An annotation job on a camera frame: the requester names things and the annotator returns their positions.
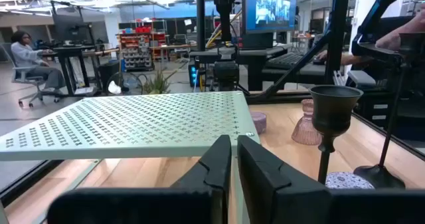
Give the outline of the person's forearm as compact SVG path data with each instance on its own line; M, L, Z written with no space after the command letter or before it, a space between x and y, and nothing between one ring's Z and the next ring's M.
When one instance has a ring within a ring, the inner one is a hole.
M425 10L419 12L411 21L407 24L391 31L384 37L380 38L375 46L380 49L388 49L391 51L397 51L400 48L400 34L401 33L421 33L425 32Z

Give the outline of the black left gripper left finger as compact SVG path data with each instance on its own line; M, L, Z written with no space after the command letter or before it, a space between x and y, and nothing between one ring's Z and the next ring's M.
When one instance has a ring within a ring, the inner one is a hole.
M227 224L232 151L221 135L170 187L79 188L57 197L48 224Z

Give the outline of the grey office chair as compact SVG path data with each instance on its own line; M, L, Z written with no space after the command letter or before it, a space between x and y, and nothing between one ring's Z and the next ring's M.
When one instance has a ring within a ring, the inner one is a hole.
M33 76L30 75L29 72L32 69L30 66L23 66L18 67L16 65L15 58L13 56L12 50L11 50L11 43L3 43L0 44L0 49L6 54L8 60L13 65L13 75L11 82L12 83L19 83L19 84L31 84L37 88L37 91L33 94L24 96L20 99L18 99L18 104L20 107L23 107L23 101L28 100L28 106L30 108L33 107L33 102L35 100L39 100L43 102L43 98L45 96L52 96L54 98L54 102L57 103L60 101L60 95L55 92L49 92L49 91L42 91L41 86L45 84L45 80L43 76Z

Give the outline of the green perforated metal shelf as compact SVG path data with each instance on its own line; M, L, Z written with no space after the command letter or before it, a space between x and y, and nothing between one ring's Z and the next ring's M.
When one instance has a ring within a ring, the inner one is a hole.
M89 160L80 187L104 159L203 155L222 135L259 135L241 92L85 98L0 136L0 161Z

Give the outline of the computer tower with blue lights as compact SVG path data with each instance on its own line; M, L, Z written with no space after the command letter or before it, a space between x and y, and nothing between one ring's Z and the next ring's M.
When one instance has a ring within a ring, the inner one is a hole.
M199 87L199 65L195 62L190 62L188 64L188 72L190 87Z

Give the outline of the potted green succulent plant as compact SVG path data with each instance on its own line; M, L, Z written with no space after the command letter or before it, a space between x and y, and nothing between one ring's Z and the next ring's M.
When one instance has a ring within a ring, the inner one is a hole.
M170 85L169 79L176 73L174 70L170 73L164 73L162 70L158 70L153 78L148 78L143 84L144 94L169 94Z

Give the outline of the large display screen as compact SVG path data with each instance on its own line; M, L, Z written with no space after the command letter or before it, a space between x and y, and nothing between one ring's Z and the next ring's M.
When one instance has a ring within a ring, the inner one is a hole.
M295 28L296 0L242 0L245 33L274 33Z

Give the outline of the dark computer monitor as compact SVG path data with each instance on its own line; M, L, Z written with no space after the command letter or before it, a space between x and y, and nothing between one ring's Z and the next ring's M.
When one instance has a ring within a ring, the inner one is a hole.
M57 41L65 43L70 41L76 44L92 44L90 26L82 17L67 15L53 15L54 28L57 33Z

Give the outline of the black standing desk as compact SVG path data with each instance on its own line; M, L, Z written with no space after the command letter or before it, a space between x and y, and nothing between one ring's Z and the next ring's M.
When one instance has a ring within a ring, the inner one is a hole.
M94 96L98 93L98 87L90 85L86 63L84 62L84 57L90 54L90 52L86 52L86 50L92 48L94 48L93 45L58 47L53 48L52 52L42 54L43 57L56 57L59 61L67 91L62 97L85 98ZM71 58L76 58L78 61L77 67L79 67L81 71L82 83L79 83L77 80Z

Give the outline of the white floral ceramic candle holder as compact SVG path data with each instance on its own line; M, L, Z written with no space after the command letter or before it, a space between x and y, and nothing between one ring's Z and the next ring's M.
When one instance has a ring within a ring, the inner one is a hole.
M349 172L329 173L325 185L331 189L374 189L366 179Z

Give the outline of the black computer keyboard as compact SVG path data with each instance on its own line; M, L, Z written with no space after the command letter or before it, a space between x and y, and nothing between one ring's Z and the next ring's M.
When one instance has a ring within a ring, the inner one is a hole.
M291 69L291 67L296 64L302 57L302 54L287 53L282 56L269 59L266 62L265 67L288 70Z

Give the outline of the red parts storage rack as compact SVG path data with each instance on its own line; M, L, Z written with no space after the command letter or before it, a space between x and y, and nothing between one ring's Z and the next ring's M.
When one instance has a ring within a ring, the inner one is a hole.
M167 34L153 31L151 27L126 28L117 35L120 54L127 71L152 71L167 60Z

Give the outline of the black metal taper candlestick holder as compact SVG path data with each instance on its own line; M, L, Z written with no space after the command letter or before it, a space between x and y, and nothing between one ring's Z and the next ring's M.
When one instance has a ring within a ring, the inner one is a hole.
M330 154L335 151L334 139L344 134L351 125L351 113L363 91L337 85L317 85L309 89L313 98L313 127L322 135L318 182L327 177Z
M358 34L353 41L353 54L358 56L370 56L392 65L398 72L398 84L395 88L394 101L391 104L389 121L386 129L386 138L382 148L379 163L375 166L359 166L354 174L361 176L370 182L375 188L405 188L404 182L395 175L392 175L384 166L392 131L396 124L398 101L404 82L404 77L412 63L425 58L425 32L401 33L398 35L400 46L397 51L378 48L372 42L363 42L362 34Z

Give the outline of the person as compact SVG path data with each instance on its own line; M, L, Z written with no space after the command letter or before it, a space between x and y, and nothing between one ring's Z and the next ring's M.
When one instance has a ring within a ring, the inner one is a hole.
M61 93L66 86L62 72L50 67L43 60L43 54L50 50L34 51L31 46L31 36L25 31L16 31L11 37L11 52L18 67L30 67L29 76L42 76L45 81L44 91Z

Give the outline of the pink ribbed glass candle holder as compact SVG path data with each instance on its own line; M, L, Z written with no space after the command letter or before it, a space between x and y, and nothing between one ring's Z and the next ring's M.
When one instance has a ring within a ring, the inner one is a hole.
M292 140L303 145L318 146L321 143L321 134L313 127L313 100L302 100L303 116L298 120L293 133Z

